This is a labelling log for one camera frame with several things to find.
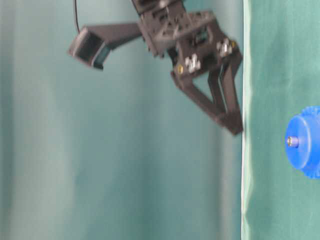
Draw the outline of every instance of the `black wire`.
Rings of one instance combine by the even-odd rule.
[[[77,8],[77,0],[73,0],[73,15],[74,15],[74,25],[75,29],[80,33],[79,23],[78,23],[78,8]]]

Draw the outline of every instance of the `robotic arm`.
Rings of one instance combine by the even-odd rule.
[[[242,55],[235,41],[220,29],[212,11],[186,12],[183,0],[132,0],[138,23],[85,26],[72,42],[69,54],[103,69],[110,51],[138,37],[154,57],[168,53],[176,86],[221,127],[237,135],[243,131],[235,76]],[[193,83],[209,72],[212,99]]]

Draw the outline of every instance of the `teal fabric backdrop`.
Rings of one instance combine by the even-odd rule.
[[[240,0],[185,4],[213,9],[242,45]],[[69,57],[72,7],[0,0],[1,239],[239,239],[241,136],[176,89],[170,60],[141,39],[104,72]],[[80,25],[138,20],[128,0],[78,7]],[[241,71],[236,84],[241,97]]]

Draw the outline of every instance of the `green curtain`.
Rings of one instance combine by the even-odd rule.
[[[185,4],[213,9],[242,46],[241,1]],[[78,7],[80,25],[138,20],[128,0]],[[75,36],[71,0],[0,0],[0,238],[239,239],[241,136],[141,39],[100,72],[67,55]],[[241,71],[236,84],[241,99]]]
[[[289,163],[290,119],[320,105],[320,1],[244,1],[244,240],[319,239],[319,180]]]

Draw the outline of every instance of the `blue gear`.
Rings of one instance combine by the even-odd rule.
[[[290,146],[289,137],[298,140],[297,146]],[[320,106],[309,106],[291,119],[285,151],[294,168],[311,179],[320,179]]]

